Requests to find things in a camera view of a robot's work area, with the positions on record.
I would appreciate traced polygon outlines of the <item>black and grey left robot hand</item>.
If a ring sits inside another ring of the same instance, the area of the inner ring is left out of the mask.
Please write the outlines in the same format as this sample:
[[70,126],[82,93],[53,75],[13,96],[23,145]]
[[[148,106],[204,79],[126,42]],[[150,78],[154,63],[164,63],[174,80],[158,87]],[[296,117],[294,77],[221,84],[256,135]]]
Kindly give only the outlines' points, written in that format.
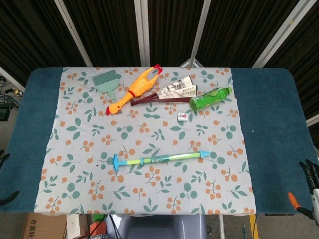
[[[8,160],[9,157],[10,157],[9,153],[5,154],[3,149],[0,150],[0,171],[1,171],[3,164]],[[20,191],[14,191],[12,194],[5,197],[4,199],[0,199],[0,206],[6,205],[6,204],[10,203],[11,201],[13,201],[19,195],[19,193],[20,193]]]

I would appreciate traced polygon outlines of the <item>floral tablecloth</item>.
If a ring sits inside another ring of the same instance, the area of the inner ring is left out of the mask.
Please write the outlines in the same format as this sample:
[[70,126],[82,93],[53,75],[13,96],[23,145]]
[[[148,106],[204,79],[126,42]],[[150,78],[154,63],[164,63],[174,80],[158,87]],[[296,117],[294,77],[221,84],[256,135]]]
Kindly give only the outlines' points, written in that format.
[[[194,112],[187,103],[126,104],[106,115],[109,94],[92,78],[107,68],[63,69],[36,213],[226,214],[256,212],[234,93]],[[178,113],[188,121],[178,122]],[[113,168],[119,161],[208,151],[193,158]]]

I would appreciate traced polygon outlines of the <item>brown cardboard box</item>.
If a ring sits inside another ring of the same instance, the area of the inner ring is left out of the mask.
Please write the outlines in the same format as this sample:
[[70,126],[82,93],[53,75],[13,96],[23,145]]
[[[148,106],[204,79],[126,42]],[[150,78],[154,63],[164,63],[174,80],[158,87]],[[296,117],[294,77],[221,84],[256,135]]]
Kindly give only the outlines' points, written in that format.
[[29,213],[22,239],[64,239],[66,227],[65,215],[47,216]]

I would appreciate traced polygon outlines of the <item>green plastic bottle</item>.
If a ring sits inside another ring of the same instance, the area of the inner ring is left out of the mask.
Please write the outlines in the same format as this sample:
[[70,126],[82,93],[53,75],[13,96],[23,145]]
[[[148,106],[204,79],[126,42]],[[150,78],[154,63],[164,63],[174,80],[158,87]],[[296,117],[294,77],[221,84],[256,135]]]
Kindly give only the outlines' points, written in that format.
[[227,96],[232,92],[231,87],[213,89],[206,92],[205,94],[197,97],[193,97],[189,100],[191,109],[197,112],[205,107],[208,107],[214,103],[221,102],[227,98]]

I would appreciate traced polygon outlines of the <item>dark folding screen, white frames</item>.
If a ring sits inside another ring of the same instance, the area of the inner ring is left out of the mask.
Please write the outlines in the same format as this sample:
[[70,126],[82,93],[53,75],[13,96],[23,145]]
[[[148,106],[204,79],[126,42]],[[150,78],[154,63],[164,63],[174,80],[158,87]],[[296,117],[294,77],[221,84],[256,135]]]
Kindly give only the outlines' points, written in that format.
[[[96,67],[140,66],[134,0],[63,0]],[[211,0],[196,59],[252,67],[299,0]],[[150,60],[191,56],[204,0],[148,0]],[[0,67],[26,85],[36,68],[85,66],[54,0],[0,0]],[[319,114],[319,0],[266,64],[288,69],[306,118]]]

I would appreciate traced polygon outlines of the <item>yellow rubber chicken toy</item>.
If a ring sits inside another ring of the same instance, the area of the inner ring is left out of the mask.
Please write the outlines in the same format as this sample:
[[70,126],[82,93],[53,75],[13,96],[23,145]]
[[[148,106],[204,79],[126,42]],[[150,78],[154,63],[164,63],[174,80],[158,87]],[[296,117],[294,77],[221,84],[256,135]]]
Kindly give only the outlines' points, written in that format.
[[[149,80],[148,74],[155,69],[157,69],[157,74]],[[117,114],[118,111],[122,109],[122,106],[124,106],[127,102],[129,102],[133,98],[143,95],[146,91],[152,88],[161,72],[162,67],[160,64],[156,64],[155,66],[150,67],[146,69],[144,72],[142,72],[131,84],[131,86],[128,89],[128,92],[123,96],[123,98],[115,103],[112,103],[106,108],[106,115]]]

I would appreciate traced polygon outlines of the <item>paper folding fan, dark ribs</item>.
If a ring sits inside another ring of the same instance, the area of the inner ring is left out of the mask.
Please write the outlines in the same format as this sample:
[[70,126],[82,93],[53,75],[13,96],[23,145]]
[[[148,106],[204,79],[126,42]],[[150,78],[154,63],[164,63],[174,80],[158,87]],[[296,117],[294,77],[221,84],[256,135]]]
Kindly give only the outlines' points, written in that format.
[[190,76],[186,76],[140,100],[132,100],[131,106],[141,103],[165,102],[188,103],[191,98],[197,97],[198,86],[192,82]]

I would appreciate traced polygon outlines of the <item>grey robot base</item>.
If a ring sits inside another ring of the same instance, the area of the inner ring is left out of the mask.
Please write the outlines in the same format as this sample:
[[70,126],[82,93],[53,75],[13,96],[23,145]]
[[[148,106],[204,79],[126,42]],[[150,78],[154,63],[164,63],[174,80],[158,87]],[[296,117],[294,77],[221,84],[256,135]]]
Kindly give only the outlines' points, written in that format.
[[133,218],[125,239],[207,239],[205,216],[157,215]]

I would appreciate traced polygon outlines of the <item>white foam box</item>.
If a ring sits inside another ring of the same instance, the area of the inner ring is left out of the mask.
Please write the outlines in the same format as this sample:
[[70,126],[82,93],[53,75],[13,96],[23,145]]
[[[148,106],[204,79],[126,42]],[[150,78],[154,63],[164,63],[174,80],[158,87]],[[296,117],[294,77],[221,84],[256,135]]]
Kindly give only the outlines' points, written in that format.
[[89,236],[87,216],[69,214],[67,219],[67,239],[82,239]]

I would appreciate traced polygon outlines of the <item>white metal stand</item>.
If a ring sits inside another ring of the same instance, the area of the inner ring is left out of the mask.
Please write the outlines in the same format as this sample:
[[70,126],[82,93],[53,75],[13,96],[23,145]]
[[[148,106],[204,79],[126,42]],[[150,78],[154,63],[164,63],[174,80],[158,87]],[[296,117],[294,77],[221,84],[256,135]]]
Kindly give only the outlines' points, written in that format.
[[180,65],[180,68],[202,68],[203,65],[196,59],[197,50],[193,50],[191,57]]

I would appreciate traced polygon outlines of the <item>green hand brush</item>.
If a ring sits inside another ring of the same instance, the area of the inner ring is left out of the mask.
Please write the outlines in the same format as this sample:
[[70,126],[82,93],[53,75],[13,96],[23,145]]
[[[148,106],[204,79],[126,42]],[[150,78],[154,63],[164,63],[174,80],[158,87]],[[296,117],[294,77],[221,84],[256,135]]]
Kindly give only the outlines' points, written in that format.
[[121,75],[115,70],[94,76],[93,83],[95,88],[100,93],[108,93],[113,103],[117,101],[114,90],[118,87]]

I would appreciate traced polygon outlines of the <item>black right hand, orange thumb tip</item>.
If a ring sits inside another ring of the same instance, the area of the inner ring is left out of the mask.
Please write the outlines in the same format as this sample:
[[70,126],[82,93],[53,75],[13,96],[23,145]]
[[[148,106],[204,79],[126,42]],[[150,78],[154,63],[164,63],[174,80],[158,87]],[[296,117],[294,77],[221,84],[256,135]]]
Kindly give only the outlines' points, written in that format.
[[306,163],[299,162],[299,165],[304,171],[307,185],[310,190],[313,204],[312,210],[302,207],[296,200],[293,193],[289,192],[288,197],[291,205],[297,212],[308,217],[310,220],[314,220],[316,225],[319,227],[319,166],[308,159],[306,159],[305,162]]

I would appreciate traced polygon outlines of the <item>orange small box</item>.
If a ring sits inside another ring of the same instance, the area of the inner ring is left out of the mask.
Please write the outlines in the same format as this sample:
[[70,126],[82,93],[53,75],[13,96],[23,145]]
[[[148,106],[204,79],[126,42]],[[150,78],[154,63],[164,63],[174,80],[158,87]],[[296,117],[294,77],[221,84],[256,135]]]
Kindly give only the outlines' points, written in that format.
[[96,221],[90,225],[90,236],[104,235],[107,233],[106,223]]

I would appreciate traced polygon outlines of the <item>blue green water pump toy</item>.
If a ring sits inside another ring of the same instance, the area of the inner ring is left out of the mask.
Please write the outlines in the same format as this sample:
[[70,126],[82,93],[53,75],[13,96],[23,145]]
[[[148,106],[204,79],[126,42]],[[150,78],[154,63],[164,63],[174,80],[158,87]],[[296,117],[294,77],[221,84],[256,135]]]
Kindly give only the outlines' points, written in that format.
[[193,153],[183,153],[183,154],[175,154],[175,155],[159,155],[159,156],[151,156],[151,157],[141,157],[140,159],[134,159],[134,160],[119,161],[118,156],[115,154],[113,156],[113,168],[115,171],[118,171],[120,166],[144,165],[147,163],[159,163],[159,162],[168,162],[168,161],[193,159],[193,158],[205,158],[209,155],[210,155],[210,152],[208,151],[199,151],[199,152],[193,152]]

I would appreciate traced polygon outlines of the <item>blue table cover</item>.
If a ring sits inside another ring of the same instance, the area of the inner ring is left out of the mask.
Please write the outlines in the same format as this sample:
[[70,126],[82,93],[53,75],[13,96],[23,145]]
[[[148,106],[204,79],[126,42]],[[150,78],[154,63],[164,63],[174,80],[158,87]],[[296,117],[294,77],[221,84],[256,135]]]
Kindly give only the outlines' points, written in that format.
[[[0,171],[0,199],[20,193],[0,206],[1,213],[35,212],[63,69],[38,68],[29,76],[7,148],[10,157]],[[291,73],[282,68],[165,68],[154,88],[185,76],[192,77],[200,93],[213,86],[232,88],[241,116],[255,213],[294,213],[289,192],[309,207],[311,196],[299,162],[318,159]]]

